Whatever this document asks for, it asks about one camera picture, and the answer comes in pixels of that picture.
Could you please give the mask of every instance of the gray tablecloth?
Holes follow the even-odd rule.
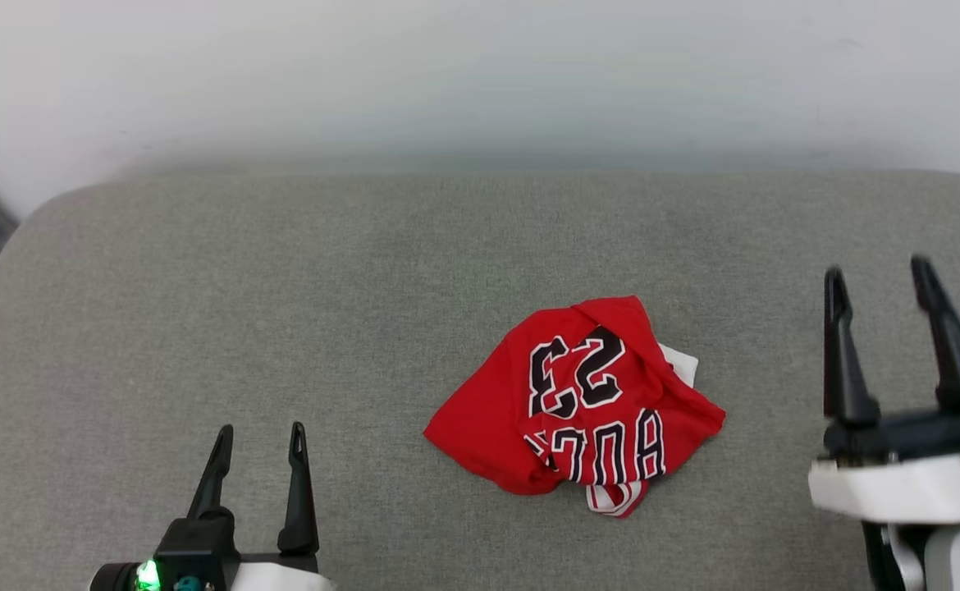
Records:
[[[822,273],[871,388],[933,404],[908,276],[960,310],[960,176],[196,179],[80,190],[0,257],[0,584],[82,588],[187,510],[217,428],[243,551],[275,547],[292,420],[344,589],[855,589],[858,524],[811,508]],[[421,437],[537,308],[635,293],[701,360],[723,433],[627,520],[514,497]]]

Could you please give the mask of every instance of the jersey number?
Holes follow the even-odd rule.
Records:
[[[530,366],[532,395],[528,416],[546,412],[562,419],[570,419],[578,410],[580,401],[586,408],[595,408],[611,403],[621,396],[618,379],[606,370],[626,352],[622,339],[607,328],[597,326],[585,337],[583,343],[575,348],[580,349],[589,349],[589,353],[574,370],[575,384],[558,392],[552,378],[552,363],[567,355],[569,348],[559,336],[535,347]]]

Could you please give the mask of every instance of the white background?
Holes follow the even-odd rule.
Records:
[[[0,199],[144,173],[960,172],[960,0],[0,0]]]

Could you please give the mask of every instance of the red jersey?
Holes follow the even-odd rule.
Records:
[[[425,437],[517,494],[561,480],[625,517],[725,413],[680,381],[635,296],[530,315],[432,417]]]

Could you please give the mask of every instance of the gray fabric surface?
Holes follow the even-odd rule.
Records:
[[[217,428],[240,550],[275,547],[291,420],[320,569],[344,589],[862,589],[815,511],[821,281],[844,266],[871,388],[933,404],[907,260],[960,309],[960,176],[162,180],[40,209],[0,257],[0,581],[74,589],[146,557]],[[635,293],[700,358],[723,433],[627,520],[514,497],[421,437],[537,308]]]

